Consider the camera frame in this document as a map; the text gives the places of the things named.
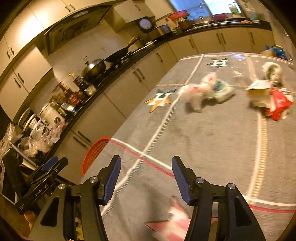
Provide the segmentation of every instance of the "star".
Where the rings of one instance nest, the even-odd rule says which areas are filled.
[[[228,61],[228,58],[224,58],[224,59],[216,59],[216,58],[212,58],[212,63],[209,63],[207,65],[209,66],[215,66],[216,68],[220,68],[220,67],[223,67],[223,66],[227,66],[227,61]]]
[[[168,96],[176,91],[177,90],[175,89],[175,90],[171,90],[169,92],[164,93],[161,90],[157,90],[157,93],[155,95],[156,97],[145,102],[146,104],[151,106],[149,113],[156,110],[156,108],[159,106],[164,106],[165,104],[171,104],[172,101]]]
[[[190,224],[190,216],[175,197],[171,197],[169,220],[147,222],[145,225],[154,231],[153,236],[159,241],[184,241]]]

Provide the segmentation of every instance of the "black countertop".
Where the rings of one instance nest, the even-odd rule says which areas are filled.
[[[79,109],[79,111],[74,115],[73,118],[71,118],[63,130],[60,140],[52,146],[50,151],[46,154],[45,160],[49,160],[51,157],[54,156],[55,152],[57,151],[59,145],[62,143],[68,132],[71,130],[73,125],[76,123],[76,121],[82,116],[82,114],[85,112],[85,110],[94,102],[94,100],[103,93],[107,87],[115,81],[119,76],[121,76],[126,70],[128,70],[130,67],[132,67],[136,62],[138,62],[140,59],[145,57],[147,54],[152,52],[153,50],[157,49],[161,45],[174,40],[178,39],[180,37],[184,37],[187,35],[207,31],[207,30],[213,30],[213,29],[220,29],[220,28],[260,28],[260,29],[266,29],[266,30],[272,30],[270,23],[266,21],[260,21],[260,23],[215,23],[215,24],[209,24],[205,26],[201,26],[192,30],[188,30],[182,34],[171,34],[167,36],[164,39],[160,39],[154,44],[152,44],[149,47],[144,48],[141,51],[138,51],[137,53],[133,54],[132,57],[127,61],[125,64],[121,65],[119,68],[113,70],[110,72],[107,76],[103,76],[102,78],[99,78],[99,84],[96,85],[97,91],[83,104],[83,106]]]

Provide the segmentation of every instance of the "red package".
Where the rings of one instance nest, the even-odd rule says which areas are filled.
[[[271,115],[272,120],[278,121],[282,113],[294,102],[293,94],[285,88],[275,88],[271,91],[271,104],[266,109],[266,115]]]

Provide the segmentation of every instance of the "metal screw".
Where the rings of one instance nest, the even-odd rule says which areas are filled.
[[[97,177],[91,177],[91,178],[89,179],[89,181],[90,181],[91,183],[96,183],[96,182],[98,181],[98,178],[97,178]]]
[[[199,183],[199,184],[204,183],[204,181],[205,181],[205,180],[204,180],[202,177],[198,177],[198,178],[196,179],[196,182]]]
[[[66,187],[66,184],[62,183],[58,185],[59,190],[63,190]]]
[[[229,183],[228,184],[228,188],[231,189],[231,190],[233,190],[233,189],[235,189],[235,185],[233,183]]]

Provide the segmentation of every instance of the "gray tablecloth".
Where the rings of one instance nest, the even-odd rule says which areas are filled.
[[[236,184],[267,241],[280,236],[296,208],[296,112],[279,122],[265,118],[250,107],[245,88],[256,78],[264,79],[265,62],[282,67],[284,87],[290,91],[296,91],[296,76],[287,61],[243,55],[236,63],[229,59],[227,66],[223,61],[214,61],[228,58],[227,53],[180,60],[97,157],[81,182],[96,176],[113,155],[120,155],[122,160],[115,195],[107,206],[101,207],[109,240],[154,240],[155,232],[145,223],[171,218],[172,196],[192,214],[172,175],[171,159],[175,155],[212,184]],[[233,78],[234,64],[243,77]],[[199,83],[210,71],[216,71],[219,79],[233,85],[236,95],[224,103],[206,105],[202,113],[189,113],[175,91],[169,95],[171,104],[149,113],[151,106],[145,102],[157,92],[179,89],[184,83]]]

